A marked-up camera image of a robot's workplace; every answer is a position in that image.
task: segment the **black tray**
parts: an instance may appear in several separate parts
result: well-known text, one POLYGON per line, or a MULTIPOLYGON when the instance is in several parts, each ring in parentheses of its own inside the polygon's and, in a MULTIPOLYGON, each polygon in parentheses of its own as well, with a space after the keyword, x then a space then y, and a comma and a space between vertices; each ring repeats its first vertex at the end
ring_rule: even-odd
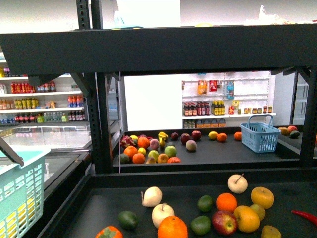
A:
MULTIPOLYGON (((244 193, 235 195, 238 205, 252 204, 250 194, 256 186, 269 188, 274 193, 275 202, 266 211, 257 231, 251 234, 237 231, 231 237, 259 238, 264 225, 277 227, 284 238, 317 236, 317 228, 312 223, 290 212, 296 209, 317 215, 317 168, 291 168, 86 176, 38 237, 94 238, 105 226, 114 225, 120 228, 125 238, 156 238, 152 208, 141 205, 140 191, 159 186, 163 191, 162 202, 171 205, 175 215, 189 227, 195 217, 204 214, 211 218, 216 211, 214 205, 208 213, 199 212, 197 200, 205 194, 216 199, 221 193, 230 192, 226 185, 228 178, 241 172, 244 172, 249 186, 244 193), (120 227, 117 215, 123 210, 131 210, 139 217, 140 222, 134 231, 120 227)), ((190 228, 188 230, 189 237, 195 237, 190 228)), ((202 237, 221 236, 212 228, 202 237)))
MULTIPOLYGON (((299 150, 282 140, 278 141, 276 151, 273 153, 255 153, 241 141, 234 140, 233 134, 241 131, 238 127, 231 128, 208 128, 198 129, 202 133, 202 138, 197 141, 197 151, 189 152, 181 144, 180 138, 172 141, 170 135, 177 132, 191 134, 195 129, 166 130, 169 135, 166 143, 173 142, 177 149, 177 157, 181 163, 175 164, 126 164, 121 165, 121 173, 129 172, 163 172, 163 171, 201 171, 201 170, 220 170, 220 169, 252 169, 252 168, 281 168, 296 167, 299 161, 299 150), (225 143, 211 141, 208 138, 210 131, 227 133, 228 139, 225 143)), ((159 131, 128 131, 126 135, 145 134, 153 138, 158 138, 159 131)), ((159 148, 159 153, 164 153, 164 148, 159 148)), ((119 171, 118 156, 113 161, 115 172, 119 171)))

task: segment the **red apple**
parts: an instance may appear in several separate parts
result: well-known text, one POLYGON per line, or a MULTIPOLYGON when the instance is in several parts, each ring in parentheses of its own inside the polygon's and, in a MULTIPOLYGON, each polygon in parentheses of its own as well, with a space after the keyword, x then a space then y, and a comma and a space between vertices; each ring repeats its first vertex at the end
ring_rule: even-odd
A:
POLYGON ((198 140, 200 140, 201 137, 202 137, 202 133, 201 133, 200 131, 194 130, 194 131, 192 132, 192 138, 193 138, 193 140, 198 141, 198 140))
POLYGON ((190 135, 187 133, 183 133, 180 136, 180 141, 182 142, 183 145, 186 145, 186 142, 190 140, 190 135))
POLYGON ((228 211, 217 211, 212 217, 212 224, 216 231, 223 236, 232 235, 238 228, 237 219, 228 211))
POLYGON ((170 135, 170 137, 172 138, 172 140, 177 140, 179 135, 176 132, 173 132, 172 135, 170 135))

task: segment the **teal basket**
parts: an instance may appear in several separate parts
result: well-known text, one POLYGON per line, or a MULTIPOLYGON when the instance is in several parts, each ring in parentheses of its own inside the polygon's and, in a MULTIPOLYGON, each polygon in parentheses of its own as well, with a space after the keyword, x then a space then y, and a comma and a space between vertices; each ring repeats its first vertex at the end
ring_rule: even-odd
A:
POLYGON ((278 135, 281 131, 273 127, 273 116, 271 114, 252 115, 247 123, 240 124, 242 132, 242 144, 256 153, 274 152, 277 146, 278 135), (252 117, 270 116, 269 124, 262 122, 250 123, 252 117))
POLYGON ((14 151, 24 166, 0 167, 0 238, 21 238, 43 214, 44 156, 50 149, 14 151))

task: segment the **lemon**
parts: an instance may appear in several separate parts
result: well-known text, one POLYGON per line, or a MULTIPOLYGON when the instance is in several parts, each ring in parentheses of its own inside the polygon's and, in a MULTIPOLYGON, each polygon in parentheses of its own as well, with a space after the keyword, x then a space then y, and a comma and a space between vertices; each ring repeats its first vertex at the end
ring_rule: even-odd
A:
POLYGON ((209 132, 208 137, 209 137, 210 140, 217 140, 218 132, 211 131, 211 132, 209 132))
POLYGON ((147 154, 147 150, 144 148, 140 148, 140 149, 138 149, 138 153, 141 153, 142 155, 145 156, 147 154))

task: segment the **tomato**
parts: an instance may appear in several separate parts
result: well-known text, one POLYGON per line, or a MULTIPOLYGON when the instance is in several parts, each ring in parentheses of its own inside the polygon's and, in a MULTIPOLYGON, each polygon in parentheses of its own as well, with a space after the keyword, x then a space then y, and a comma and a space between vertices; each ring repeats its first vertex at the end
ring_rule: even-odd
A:
POLYGON ((180 163, 182 162, 178 157, 171 157, 167 161, 168 163, 180 163))

